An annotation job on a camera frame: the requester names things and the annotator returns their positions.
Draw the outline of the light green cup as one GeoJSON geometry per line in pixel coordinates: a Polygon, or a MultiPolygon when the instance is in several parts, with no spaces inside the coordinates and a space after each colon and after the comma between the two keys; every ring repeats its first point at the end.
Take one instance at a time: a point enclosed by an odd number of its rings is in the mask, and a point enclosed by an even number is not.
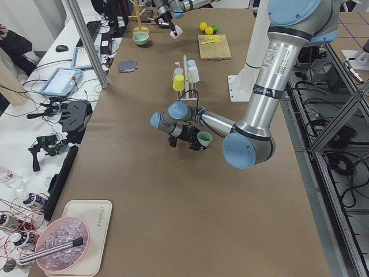
{"type": "Polygon", "coordinates": [[[207,148],[213,141],[213,136],[209,132],[200,131],[197,133],[197,140],[203,147],[207,148]]]}

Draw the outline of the pink cup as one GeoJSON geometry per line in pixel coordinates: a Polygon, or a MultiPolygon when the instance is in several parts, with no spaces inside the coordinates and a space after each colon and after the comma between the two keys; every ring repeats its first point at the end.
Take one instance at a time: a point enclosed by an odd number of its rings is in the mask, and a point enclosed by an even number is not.
{"type": "Polygon", "coordinates": [[[175,25],[174,30],[171,30],[171,32],[170,32],[170,36],[173,39],[177,39],[182,33],[183,33],[182,28],[178,25],[175,25]]]}

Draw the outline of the white cup holder rack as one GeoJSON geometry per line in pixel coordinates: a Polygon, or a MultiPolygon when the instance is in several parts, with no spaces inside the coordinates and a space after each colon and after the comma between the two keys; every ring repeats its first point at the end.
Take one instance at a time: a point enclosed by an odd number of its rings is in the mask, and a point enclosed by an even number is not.
{"type": "Polygon", "coordinates": [[[198,95],[196,91],[197,83],[190,83],[188,79],[188,68],[190,66],[196,66],[196,61],[193,59],[187,59],[187,56],[183,56],[182,62],[175,62],[176,68],[182,68],[184,71],[184,79],[185,79],[185,89],[180,92],[176,92],[177,100],[181,101],[190,101],[190,100],[198,100],[198,95]]]}

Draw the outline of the yellow cup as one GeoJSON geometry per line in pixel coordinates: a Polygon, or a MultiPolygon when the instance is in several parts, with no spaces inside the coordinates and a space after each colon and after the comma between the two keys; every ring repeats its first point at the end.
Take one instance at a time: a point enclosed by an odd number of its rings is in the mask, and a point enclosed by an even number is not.
{"type": "Polygon", "coordinates": [[[185,89],[185,77],[182,74],[176,74],[173,83],[172,88],[176,92],[183,91],[185,89]]]}

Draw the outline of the pale blue cup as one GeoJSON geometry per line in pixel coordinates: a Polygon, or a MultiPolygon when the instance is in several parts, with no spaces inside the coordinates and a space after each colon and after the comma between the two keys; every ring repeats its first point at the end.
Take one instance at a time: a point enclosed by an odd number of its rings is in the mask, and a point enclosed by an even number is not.
{"type": "Polygon", "coordinates": [[[172,75],[172,80],[173,81],[183,81],[185,79],[184,76],[184,71],[182,68],[175,68],[173,75],[172,75]]]}

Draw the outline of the white cup on rack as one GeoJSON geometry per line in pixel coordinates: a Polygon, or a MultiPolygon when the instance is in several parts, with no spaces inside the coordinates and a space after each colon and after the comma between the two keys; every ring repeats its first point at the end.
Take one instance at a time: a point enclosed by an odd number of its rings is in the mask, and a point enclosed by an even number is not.
{"type": "Polygon", "coordinates": [[[196,66],[190,66],[188,68],[188,79],[190,83],[199,82],[199,72],[196,66]]]}

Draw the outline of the wooden mug tree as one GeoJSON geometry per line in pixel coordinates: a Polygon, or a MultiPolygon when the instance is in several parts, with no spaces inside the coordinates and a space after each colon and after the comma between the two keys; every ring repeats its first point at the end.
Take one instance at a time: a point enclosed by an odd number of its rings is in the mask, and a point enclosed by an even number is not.
{"type": "Polygon", "coordinates": [[[129,16],[129,18],[134,18],[137,20],[137,24],[138,26],[133,28],[132,30],[132,34],[137,34],[140,32],[143,33],[149,33],[149,28],[145,27],[142,25],[141,22],[141,15],[143,14],[143,12],[146,11],[146,8],[144,5],[139,5],[137,0],[130,0],[130,2],[133,4],[133,10],[134,10],[134,14],[129,16]]]}

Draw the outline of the green bowl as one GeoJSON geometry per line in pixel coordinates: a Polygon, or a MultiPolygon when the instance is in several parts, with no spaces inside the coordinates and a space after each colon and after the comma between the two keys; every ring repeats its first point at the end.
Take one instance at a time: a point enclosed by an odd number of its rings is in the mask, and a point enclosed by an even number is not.
{"type": "Polygon", "coordinates": [[[146,32],[138,32],[135,33],[132,37],[134,43],[138,46],[144,46],[148,43],[149,41],[149,34],[146,32]]]}

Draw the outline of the yellow lemon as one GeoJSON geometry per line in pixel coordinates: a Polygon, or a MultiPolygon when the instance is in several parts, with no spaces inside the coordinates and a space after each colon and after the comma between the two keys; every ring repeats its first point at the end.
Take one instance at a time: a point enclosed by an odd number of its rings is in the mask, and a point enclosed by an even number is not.
{"type": "Polygon", "coordinates": [[[201,32],[204,32],[207,27],[208,27],[208,25],[207,25],[206,22],[204,22],[204,21],[200,22],[199,29],[200,29],[201,32]]]}

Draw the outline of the green lime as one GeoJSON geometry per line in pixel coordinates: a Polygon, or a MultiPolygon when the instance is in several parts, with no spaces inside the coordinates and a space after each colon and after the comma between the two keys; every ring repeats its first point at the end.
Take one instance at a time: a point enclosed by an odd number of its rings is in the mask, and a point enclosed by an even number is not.
{"type": "Polygon", "coordinates": [[[218,32],[218,26],[216,25],[212,25],[212,28],[213,28],[213,33],[217,33],[218,32]]]}

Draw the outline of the wooden cutting board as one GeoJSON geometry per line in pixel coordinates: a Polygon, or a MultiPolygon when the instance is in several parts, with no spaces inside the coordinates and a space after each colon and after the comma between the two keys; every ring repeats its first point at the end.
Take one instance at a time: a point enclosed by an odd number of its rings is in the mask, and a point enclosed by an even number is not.
{"type": "Polygon", "coordinates": [[[222,59],[231,59],[231,51],[229,49],[227,36],[223,34],[219,35],[198,35],[198,47],[199,47],[199,55],[200,60],[222,60],[222,59]],[[210,43],[201,45],[201,42],[205,41],[205,38],[209,38],[211,36],[218,36],[221,42],[210,43]]]}

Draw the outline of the grey folded cloth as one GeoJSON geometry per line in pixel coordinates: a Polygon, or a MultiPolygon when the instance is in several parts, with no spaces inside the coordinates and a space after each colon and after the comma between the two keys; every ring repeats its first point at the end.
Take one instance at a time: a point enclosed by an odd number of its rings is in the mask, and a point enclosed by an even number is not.
{"type": "Polygon", "coordinates": [[[129,60],[129,61],[121,61],[119,63],[119,72],[134,72],[137,70],[137,63],[136,60],[129,60]]]}

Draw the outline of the black keyboard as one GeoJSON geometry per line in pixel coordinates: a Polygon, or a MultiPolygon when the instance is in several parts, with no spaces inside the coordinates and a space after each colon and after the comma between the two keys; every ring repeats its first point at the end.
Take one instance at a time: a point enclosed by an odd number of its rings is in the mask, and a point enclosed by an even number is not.
{"type": "Polygon", "coordinates": [[[96,40],[96,37],[100,31],[100,26],[101,26],[100,20],[87,22],[86,27],[88,29],[92,42],[96,40]]]}

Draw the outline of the black computer mouse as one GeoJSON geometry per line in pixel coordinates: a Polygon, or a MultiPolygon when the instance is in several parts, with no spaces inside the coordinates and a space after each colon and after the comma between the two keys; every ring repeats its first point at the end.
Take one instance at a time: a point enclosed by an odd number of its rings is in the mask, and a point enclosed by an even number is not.
{"type": "Polygon", "coordinates": [[[55,48],[55,51],[57,53],[66,52],[68,50],[69,50],[68,46],[63,45],[63,44],[57,45],[56,48],[55,48]]]}

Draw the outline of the teach pendant tablet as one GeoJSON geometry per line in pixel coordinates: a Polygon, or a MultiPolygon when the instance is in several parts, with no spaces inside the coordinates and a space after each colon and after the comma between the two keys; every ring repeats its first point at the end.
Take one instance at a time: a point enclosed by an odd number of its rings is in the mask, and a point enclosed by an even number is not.
{"type": "Polygon", "coordinates": [[[64,97],[72,93],[82,76],[82,70],[75,68],[57,68],[43,85],[39,94],[64,97]]]}

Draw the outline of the cream plastic tray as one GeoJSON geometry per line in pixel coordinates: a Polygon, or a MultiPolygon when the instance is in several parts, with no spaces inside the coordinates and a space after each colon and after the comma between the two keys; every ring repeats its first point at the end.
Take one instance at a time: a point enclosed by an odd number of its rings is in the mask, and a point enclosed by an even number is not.
{"type": "Polygon", "coordinates": [[[86,224],[89,231],[87,246],[75,265],[62,272],[45,271],[46,276],[95,276],[100,270],[111,212],[109,200],[69,201],[62,216],[76,217],[86,224]]]}

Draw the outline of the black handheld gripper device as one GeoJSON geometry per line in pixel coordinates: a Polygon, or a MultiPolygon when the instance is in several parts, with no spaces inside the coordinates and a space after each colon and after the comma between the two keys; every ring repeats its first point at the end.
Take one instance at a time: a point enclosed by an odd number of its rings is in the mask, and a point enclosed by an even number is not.
{"type": "Polygon", "coordinates": [[[60,150],[68,145],[68,139],[58,140],[58,136],[56,134],[52,134],[49,136],[39,136],[36,138],[36,144],[33,144],[28,151],[32,154],[32,169],[34,172],[40,171],[39,161],[37,159],[37,153],[40,152],[41,149],[46,151],[46,155],[55,156],[60,152],[60,150]]]}

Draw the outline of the black bar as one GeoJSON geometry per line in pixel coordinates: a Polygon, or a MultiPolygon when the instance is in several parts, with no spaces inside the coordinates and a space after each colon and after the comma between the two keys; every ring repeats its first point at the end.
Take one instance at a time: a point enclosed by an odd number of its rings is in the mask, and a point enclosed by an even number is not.
{"type": "Polygon", "coordinates": [[[70,170],[72,168],[73,162],[77,156],[79,150],[78,146],[70,147],[58,174],[55,174],[50,182],[48,193],[49,197],[44,206],[44,219],[49,222],[55,211],[55,207],[58,203],[59,197],[63,191],[64,185],[69,176],[70,170]]]}

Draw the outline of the person in black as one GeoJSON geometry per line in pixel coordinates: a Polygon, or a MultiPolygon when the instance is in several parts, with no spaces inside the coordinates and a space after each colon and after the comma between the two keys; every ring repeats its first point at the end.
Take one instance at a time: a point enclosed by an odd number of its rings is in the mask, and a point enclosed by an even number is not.
{"type": "Polygon", "coordinates": [[[36,69],[36,65],[24,56],[25,53],[32,51],[32,46],[28,39],[1,24],[1,49],[7,53],[13,63],[22,69],[27,76],[36,69]]]}

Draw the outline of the pink bowl of ice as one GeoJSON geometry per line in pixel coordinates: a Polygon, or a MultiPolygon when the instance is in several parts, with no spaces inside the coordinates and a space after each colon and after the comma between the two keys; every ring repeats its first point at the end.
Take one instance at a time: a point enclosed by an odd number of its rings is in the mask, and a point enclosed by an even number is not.
{"type": "Polygon", "coordinates": [[[65,271],[81,259],[88,247],[89,230],[80,218],[67,216],[50,223],[38,238],[36,252],[72,242],[77,238],[83,239],[82,245],[37,259],[37,265],[45,271],[65,271]]]}

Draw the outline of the purple label bottle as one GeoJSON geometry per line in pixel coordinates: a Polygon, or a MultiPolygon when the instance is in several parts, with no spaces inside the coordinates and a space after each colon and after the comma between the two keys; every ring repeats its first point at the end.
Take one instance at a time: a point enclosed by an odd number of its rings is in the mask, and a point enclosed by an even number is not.
{"type": "Polygon", "coordinates": [[[23,193],[20,199],[25,206],[33,210],[42,209],[47,204],[47,200],[36,193],[23,193]]]}
{"type": "Polygon", "coordinates": [[[39,236],[28,231],[21,231],[20,233],[13,233],[9,239],[14,247],[23,250],[35,250],[39,236]]]}

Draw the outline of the plastic water bottle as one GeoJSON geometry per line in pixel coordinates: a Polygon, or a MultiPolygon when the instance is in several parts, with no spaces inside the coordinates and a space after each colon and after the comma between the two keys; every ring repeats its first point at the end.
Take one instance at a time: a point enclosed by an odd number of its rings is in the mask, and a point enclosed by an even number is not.
{"type": "Polygon", "coordinates": [[[4,166],[1,166],[1,184],[11,189],[23,189],[26,186],[23,177],[4,166]]]}

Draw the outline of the aluminium frame post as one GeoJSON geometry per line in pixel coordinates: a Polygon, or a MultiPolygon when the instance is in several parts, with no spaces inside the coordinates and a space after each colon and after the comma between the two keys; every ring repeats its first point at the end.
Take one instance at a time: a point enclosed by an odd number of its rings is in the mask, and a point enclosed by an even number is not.
{"type": "Polygon", "coordinates": [[[95,72],[95,75],[97,76],[97,79],[101,87],[105,89],[107,88],[107,85],[108,85],[107,78],[100,64],[100,60],[98,59],[96,49],[94,47],[91,36],[87,29],[87,26],[86,26],[84,17],[81,13],[80,7],[76,0],[66,0],[66,6],[74,21],[77,32],[84,44],[85,50],[87,52],[87,55],[89,57],[93,70],[95,72]]]}

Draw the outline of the black stand bracket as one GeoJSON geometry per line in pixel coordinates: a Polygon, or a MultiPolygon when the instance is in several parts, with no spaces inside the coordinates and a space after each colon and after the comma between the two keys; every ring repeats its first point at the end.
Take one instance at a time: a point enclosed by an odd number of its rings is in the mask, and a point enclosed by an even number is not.
{"type": "Polygon", "coordinates": [[[87,100],[69,102],[67,108],[62,110],[58,123],[62,125],[62,131],[67,133],[68,142],[73,144],[82,142],[92,113],[92,106],[87,100]]]}

